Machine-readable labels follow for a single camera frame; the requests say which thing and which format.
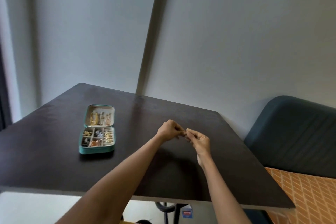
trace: jewelry box lid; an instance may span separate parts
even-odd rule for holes
[[[115,109],[111,105],[89,105],[86,111],[85,127],[111,127],[114,124]]]

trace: orange patterned rug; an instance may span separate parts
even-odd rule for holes
[[[267,211],[274,224],[335,224],[336,179],[266,168],[294,202],[286,215]]]

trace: forearm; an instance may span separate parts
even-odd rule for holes
[[[218,224],[251,224],[230,192],[211,156],[201,157]]]
[[[119,223],[161,144],[157,135],[149,140],[99,180],[58,223]]]

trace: white wall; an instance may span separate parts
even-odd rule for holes
[[[13,122],[38,107],[29,0],[0,0],[1,47]]]
[[[42,103],[77,83],[135,92],[154,0],[36,0]]]
[[[336,107],[335,1],[168,0],[144,94],[218,111],[242,138],[278,95]]]

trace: floor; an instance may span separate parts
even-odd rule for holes
[[[48,194],[32,194],[18,192],[3,192],[0,194],[0,223],[5,224],[52,224],[55,223],[80,197]],[[198,209],[198,221],[180,220],[184,223],[216,223],[212,206],[195,205]],[[169,223],[173,223],[174,213],[168,214]],[[125,221],[136,222],[141,219],[150,220],[153,224],[163,224],[163,213],[154,202],[131,200],[125,211]]]

